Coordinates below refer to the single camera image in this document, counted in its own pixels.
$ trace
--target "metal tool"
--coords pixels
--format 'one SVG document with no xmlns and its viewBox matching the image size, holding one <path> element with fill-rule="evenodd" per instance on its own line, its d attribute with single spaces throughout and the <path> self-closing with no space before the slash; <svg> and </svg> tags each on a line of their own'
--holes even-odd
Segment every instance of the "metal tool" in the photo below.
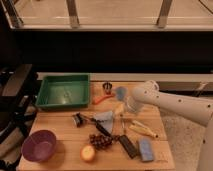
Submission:
<svg viewBox="0 0 213 171">
<path fill-rule="evenodd" d="M 77 113 L 75 115 L 73 115 L 73 118 L 74 118 L 74 122 L 76 124 L 77 127 L 83 125 L 83 123 L 92 123 L 95 125 L 95 127 L 104 135 L 106 136 L 111 136 L 111 134 L 100 124 L 100 122 L 104 122 L 104 121 L 100 121 L 100 120 L 96 120 L 95 118 L 90 118 L 88 116 L 85 116 L 85 115 L 82 115 L 81 113 Z"/>
</svg>

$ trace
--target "black chair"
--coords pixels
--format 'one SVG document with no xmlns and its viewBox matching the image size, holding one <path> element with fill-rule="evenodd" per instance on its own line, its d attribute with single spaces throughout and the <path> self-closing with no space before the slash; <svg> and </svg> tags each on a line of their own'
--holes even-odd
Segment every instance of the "black chair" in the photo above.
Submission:
<svg viewBox="0 0 213 171">
<path fill-rule="evenodd" d="M 18 127 L 24 137 L 28 136 L 25 122 L 33 120 L 36 112 L 25 115 L 38 91 L 37 75 L 32 65 L 22 64 L 15 71 L 4 68 L 0 72 L 0 144 Z M 0 160 L 0 169 L 15 170 L 20 156 L 14 163 Z"/>
</svg>

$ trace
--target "grapes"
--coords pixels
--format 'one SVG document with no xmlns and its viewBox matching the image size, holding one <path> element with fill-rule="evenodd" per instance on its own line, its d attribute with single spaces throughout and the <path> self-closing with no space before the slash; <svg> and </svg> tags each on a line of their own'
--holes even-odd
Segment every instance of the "grapes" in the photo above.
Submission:
<svg viewBox="0 0 213 171">
<path fill-rule="evenodd" d="M 113 141 L 118 141 L 119 136 L 113 135 L 112 137 L 104 136 L 102 134 L 95 135 L 90 134 L 89 140 L 90 143 L 95 147 L 97 150 L 106 149 L 112 145 Z"/>
</svg>

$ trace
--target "banana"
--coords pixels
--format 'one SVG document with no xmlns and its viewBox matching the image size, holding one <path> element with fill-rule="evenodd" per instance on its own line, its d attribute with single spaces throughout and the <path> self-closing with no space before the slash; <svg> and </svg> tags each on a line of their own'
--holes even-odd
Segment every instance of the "banana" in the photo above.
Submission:
<svg viewBox="0 0 213 171">
<path fill-rule="evenodd" d="M 130 125 L 129 128 L 139 134 L 149 135 L 153 138 L 158 137 L 158 135 L 155 132 L 153 132 L 149 127 L 136 120 L 132 121 L 132 124 Z"/>
</svg>

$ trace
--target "green tray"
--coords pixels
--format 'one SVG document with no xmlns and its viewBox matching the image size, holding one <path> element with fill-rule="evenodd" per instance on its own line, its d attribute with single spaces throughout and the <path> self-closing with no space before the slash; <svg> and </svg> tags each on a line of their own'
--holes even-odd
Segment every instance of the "green tray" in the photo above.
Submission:
<svg viewBox="0 0 213 171">
<path fill-rule="evenodd" d="M 42 109 L 87 107 L 90 77 L 86 75 L 46 76 L 41 84 L 36 106 Z"/>
</svg>

